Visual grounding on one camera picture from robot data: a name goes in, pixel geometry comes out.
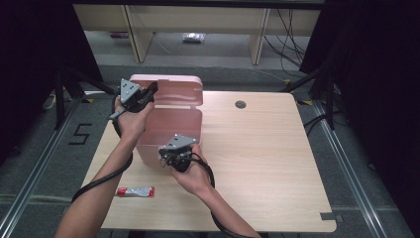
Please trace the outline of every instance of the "floor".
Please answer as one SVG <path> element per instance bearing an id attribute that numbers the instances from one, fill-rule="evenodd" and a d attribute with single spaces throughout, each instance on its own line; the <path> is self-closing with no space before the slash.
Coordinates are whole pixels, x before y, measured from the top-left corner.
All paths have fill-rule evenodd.
<path id="1" fill-rule="evenodd" d="M 260 64 L 252 65 L 247 36 L 207 34 L 201 44 L 186 44 L 182 41 L 182 34 L 156 33 L 145 61 L 138 64 L 134 61 L 128 39 L 111 38 L 107 32 L 85 32 L 85 34 L 98 64 L 106 67 L 104 70 L 110 73 L 120 66 L 202 68 L 203 70 L 240 68 L 278 79 L 281 85 L 284 85 L 284 78 L 270 73 L 271 70 L 284 70 L 292 78 L 304 75 L 298 72 L 296 63 L 299 63 L 300 57 L 293 50 L 293 45 L 288 45 L 290 49 L 283 48 L 281 41 L 284 42 L 286 37 L 269 36 L 267 38 L 274 47 L 295 63 L 283 59 L 267 42 L 264 42 Z M 300 51 L 304 51 L 309 42 L 309 38 L 295 38 L 294 40 L 301 48 Z M 307 88 L 308 86 L 296 90 L 295 98 L 306 100 Z M 298 105 L 303 122 L 308 122 L 309 119 L 323 113 L 323 107 L 320 105 L 322 102 L 310 103 L 314 105 Z M 108 106 L 101 103 L 98 105 L 99 108 L 95 108 L 94 113 L 101 113 L 101 109 Z M 79 110 L 92 110 L 85 107 L 82 104 Z M 40 118 L 40 126 L 31 132 L 33 137 L 37 138 L 37 143 L 46 144 L 53 133 L 49 127 L 43 127 L 49 124 L 45 122 L 46 120 L 54 120 L 51 114 L 53 112 L 43 115 L 43 118 Z M 82 118 L 88 117 L 83 113 L 79 115 Z M 368 158 L 364 155 L 356 135 L 347 125 L 346 118 L 337 116 L 335 123 L 336 130 L 331 131 L 325 122 L 320 122 L 312 128 L 310 134 L 308 133 L 308 140 L 336 215 L 337 231 L 332 234 L 273 233 L 270 237 L 413 237 L 380 178 L 372 168 L 367 166 Z M 43 148 L 31 147 L 31 143 L 34 143 L 31 140 L 28 139 L 26 143 L 31 150 L 27 150 L 25 156 L 30 157 L 42 153 Z M 89 150 L 86 155 L 94 152 L 92 148 L 86 150 Z M 87 168 L 89 165 L 88 161 L 74 159 L 81 168 Z M 68 204 L 68 194 L 72 194 L 73 190 L 69 187 L 58 187 L 59 191 L 51 192 L 54 187 L 43 185 L 46 183 L 45 180 L 55 179 L 57 170 L 60 170 L 62 174 L 67 173 L 66 168 L 60 167 L 59 162 L 57 165 L 55 163 L 57 162 L 52 161 L 49 167 L 59 169 L 46 170 L 41 184 L 35 190 L 35 194 L 43 194 L 43 191 L 46 191 L 44 193 L 53 194 L 53 196 L 32 195 L 29 198 L 31 205 L 25 210 L 19 223 L 13 224 L 16 226 L 16 231 L 12 233 L 12 237 L 51 236 L 51 232 L 47 230 L 56 229 L 59 217 L 55 214 L 62 213 L 63 206 Z M 19 160 L 10 160 L 0 168 L 0 215 L 4 216 L 10 211 L 9 207 L 15 195 L 22 192 L 20 188 L 27 182 L 32 168 L 36 166 L 35 162 L 24 163 Z M 37 219 L 36 217 L 40 217 L 40 214 L 43 215 L 41 217 L 49 217 L 49 222 L 43 221 L 43 218 Z M 127 232 L 102 230 L 98 237 L 127 237 Z"/>

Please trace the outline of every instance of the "table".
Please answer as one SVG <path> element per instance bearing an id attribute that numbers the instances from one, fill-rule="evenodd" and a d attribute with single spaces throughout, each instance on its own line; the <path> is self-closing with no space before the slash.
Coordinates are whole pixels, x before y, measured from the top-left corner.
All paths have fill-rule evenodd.
<path id="1" fill-rule="evenodd" d="M 331 213 L 293 97 L 288 93 L 204 91 L 202 150 L 216 188 L 260 232 L 333 232 Z M 246 102 L 237 108 L 238 100 Z M 119 138 L 108 124 L 84 184 Z M 103 228 L 216 231 L 209 209 L 167 168 L 146 166 L 134 151 L 120 186 L 153 185 L 155 197 L 115 197 Z"/>

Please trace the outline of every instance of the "person's left hand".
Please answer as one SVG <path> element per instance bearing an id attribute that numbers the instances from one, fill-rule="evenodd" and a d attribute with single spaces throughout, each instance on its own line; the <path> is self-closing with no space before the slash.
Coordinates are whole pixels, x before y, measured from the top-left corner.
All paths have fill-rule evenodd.
<path id="1" fill-rule="evenodd" d="M 121 97 L 115 99 L 115 111 L 123 109 L 121 105 Z M 125 112 L 118 117 L 118 126 L 121 130 L 121 138 L 138 140 L 146 129 L 146 119 L 149 113 L 155 108 L 152 102 L 146 105 L 145 109 L 138 113 Z"/>

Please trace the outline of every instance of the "hand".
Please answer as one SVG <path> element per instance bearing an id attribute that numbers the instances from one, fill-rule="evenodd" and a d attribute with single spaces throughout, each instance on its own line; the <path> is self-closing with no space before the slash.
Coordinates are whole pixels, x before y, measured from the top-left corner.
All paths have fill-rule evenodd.
<path id="1" fill-rule="evenodd" d="M 120 99 L 120 96 L 115 99 L 115 111 L 123 109 L 123 105 L 121 104 Z M 146 130 L 146 119 L 154 108 L 155 105 L 149 102 L 145 109 L 138 113 L 127 111 L 121 114 L 118 117 L 118 125 L 121 130 L 121 138 L 139 140 L 139 137 Z"/>
<path id="2" fill-rule="evenodd" d="M 204 158 L 200 146 L 197 144 L 191 145 L 192 153 L 195 153 L 201 157 L 201 159 L 207 163 Z M 198 163 L 191 162 L 188 170 L 184 173 L 179 173 L 173 167 L 170 167 L 170 173 L 175 177 L 176 181 L 189 193 L 200 196 L 203 192 L 207 192 L 213 188 L 210 184 L 209 176 L 206 170 Z"/>

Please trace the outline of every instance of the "person's right hand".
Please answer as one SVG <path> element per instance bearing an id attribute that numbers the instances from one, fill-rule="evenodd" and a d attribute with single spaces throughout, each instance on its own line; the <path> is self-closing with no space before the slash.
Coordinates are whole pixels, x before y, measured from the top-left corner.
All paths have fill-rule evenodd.
<path id="1" fill-rule="evenodd" d="M 192 153 L 199 155 L 201 159 L 207 163 L 201 152 L 200 146 L 193 144 L 191 145 L 191 148 Z M 173 167 L 170 167 L 170 173 L 186 191 L 192 194 L 200 196 L 201 193 L 207 192 L 209 188 L 212 188 L 206 170 L 198 163 L 191 162 L 188 170 L 186 170 L 184 173 L 180 173 Z"/>

